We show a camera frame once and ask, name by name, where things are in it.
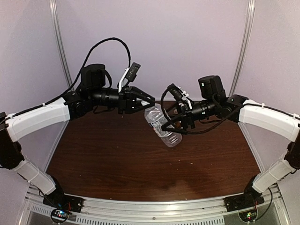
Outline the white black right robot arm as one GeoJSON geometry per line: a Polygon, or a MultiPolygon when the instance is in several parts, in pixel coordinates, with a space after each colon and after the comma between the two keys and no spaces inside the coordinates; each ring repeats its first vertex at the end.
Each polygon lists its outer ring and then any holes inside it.
{"type": "Polygon", "coordinates": [[[269,169],[254,176],[240,197],[240,203],[250,207],[270,186],[300,168],[300,117],[263,103],[257,103],[241,95],[226,96],[221,78],[209,75],[198,79],[203,100],[192,101],[179,86],[170,84],[163,92],[160,103],[170,93],[176,103],[177,115],[169,116],[163,109],[167,122],[163,131],[183,135],[200,135],[220,126],[226,120],[253,125],[276,133],[287,140],[287,153],[269,169]]]}

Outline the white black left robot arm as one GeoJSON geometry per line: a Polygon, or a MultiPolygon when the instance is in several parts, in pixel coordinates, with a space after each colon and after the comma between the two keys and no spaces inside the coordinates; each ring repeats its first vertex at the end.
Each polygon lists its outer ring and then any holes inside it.
{"type": "Polygon", "coordinates": [[[112,83],[103,64],[91,64],[80,71],[81,82],[74,91],[67,92],[49,104],[42,104],[27,112],[0,114],[0,165],[13,170],[26,181],[39,188],[57,208],[67,204],[58,181],[41,172],[22,154],[18,142],[21,138],[53,124],[78,119],[89,112],[97,113],[98,106],[107,111],[118,109],[119,114],[133,114],[154,106],[155,98],[137,87],[129,86],[137,76],[140,65],[133,63],[125,70],[116,89],[106,87],[112,83]]]}

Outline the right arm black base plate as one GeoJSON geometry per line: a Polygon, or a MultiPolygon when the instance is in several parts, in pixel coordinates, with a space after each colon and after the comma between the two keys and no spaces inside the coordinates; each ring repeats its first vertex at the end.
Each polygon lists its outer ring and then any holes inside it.
{"type": "Polygon", "coordinates": [[[227,212],[232,212],[254,208],[258,204],[264,203],[264,198],[262,196],[253,197],[251,194],[243,193],[224,198],[224,203],[227,212]]]}

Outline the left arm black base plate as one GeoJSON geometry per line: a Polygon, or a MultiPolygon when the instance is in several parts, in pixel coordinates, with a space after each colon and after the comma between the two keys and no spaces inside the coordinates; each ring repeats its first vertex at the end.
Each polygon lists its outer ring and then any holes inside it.
{"type": "Polygon", "coordinates": [[[83,206],[83,198],[53,192],[49,195],[44,195],[43,204],[69,212],[80,213],[83,206]]]}

